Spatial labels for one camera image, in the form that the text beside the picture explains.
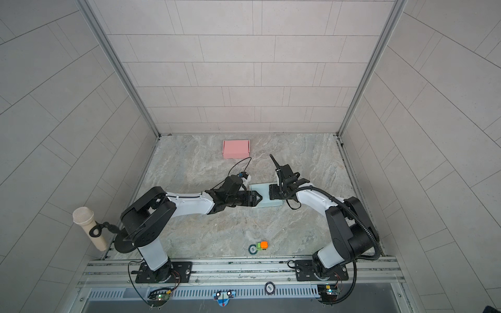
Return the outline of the light blue paper box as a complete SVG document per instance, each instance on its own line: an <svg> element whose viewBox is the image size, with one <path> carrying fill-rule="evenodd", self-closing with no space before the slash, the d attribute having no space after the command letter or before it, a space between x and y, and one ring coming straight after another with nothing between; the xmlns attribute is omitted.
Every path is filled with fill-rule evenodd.
<svg viewBox="0 0 501 313"><path fill-rule="evenodd" d="M262 199L256 206L256 208L263 207L281 207L284 204L283 200L272 200L270 198L270 186L272 183L261 183L250 185L251 191L257 191L261 195Z"/></svg>

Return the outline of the pink paper box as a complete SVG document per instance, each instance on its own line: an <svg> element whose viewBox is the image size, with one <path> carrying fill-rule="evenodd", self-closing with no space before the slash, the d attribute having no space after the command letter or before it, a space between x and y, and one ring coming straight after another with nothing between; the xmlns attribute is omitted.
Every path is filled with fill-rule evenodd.
<svg viewBox="0 0 501 313"><path fill-rule="evenodd" d="M250 157L249 140L225 140L223 142L224 159L246 159Z"/></svg>

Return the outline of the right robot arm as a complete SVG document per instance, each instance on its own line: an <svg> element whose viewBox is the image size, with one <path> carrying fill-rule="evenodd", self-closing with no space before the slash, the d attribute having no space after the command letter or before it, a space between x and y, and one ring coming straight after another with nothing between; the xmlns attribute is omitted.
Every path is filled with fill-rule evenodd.
<svg viewBox="0 0 501 313"><path fill-rule="evenodd" d="M294 173L288 164L275 167L278 184L271 187L271 199L294 200L326 217L331 243L312 256L318 278L328 279L336 269L358 259L374 261L381 257L379 235L359 199L332 196Z"/></svg>

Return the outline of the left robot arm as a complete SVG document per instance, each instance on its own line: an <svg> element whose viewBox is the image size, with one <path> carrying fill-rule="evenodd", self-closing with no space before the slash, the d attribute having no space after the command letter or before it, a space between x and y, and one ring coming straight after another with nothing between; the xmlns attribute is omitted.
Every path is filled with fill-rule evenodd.
<svg viewBox="0 0 501 313"><path fill-rule="evenodd" d="M117 233L115 249L124 254L138 249L153 281L166 282L174 274L174 268L159 236L168 221L184 215L212 215L227 207L257 207L263 197L249 190L246 182L231 175L215 188L198 194L174 194L154 186L122 212L123 227Z"/></svg>

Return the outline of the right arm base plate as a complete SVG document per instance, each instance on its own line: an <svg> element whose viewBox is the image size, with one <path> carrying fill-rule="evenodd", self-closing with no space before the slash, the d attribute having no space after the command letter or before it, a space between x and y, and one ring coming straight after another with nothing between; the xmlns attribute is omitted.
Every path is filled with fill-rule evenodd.
<svg viewBox="0 0 501 313"><path fill-rule="evenodd" d="M313 260L291 260L288 262L288 266L295 271L298 282L346 281L349 279L347 268L344 265L325 269L321 263L316 263Z"/></svg>

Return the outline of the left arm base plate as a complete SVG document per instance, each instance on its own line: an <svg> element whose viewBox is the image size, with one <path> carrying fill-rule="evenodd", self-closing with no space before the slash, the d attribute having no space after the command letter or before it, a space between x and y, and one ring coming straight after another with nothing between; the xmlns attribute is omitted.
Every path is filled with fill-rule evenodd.
<svg viewBox="0 0 501 313"><path fill-rule="evenodd" d="M132 271L132 274L136 275L134 282L139 284L188 283L192 268L192 262L169 261L153 271L146 262L142 262L139 270Z"/></svg>

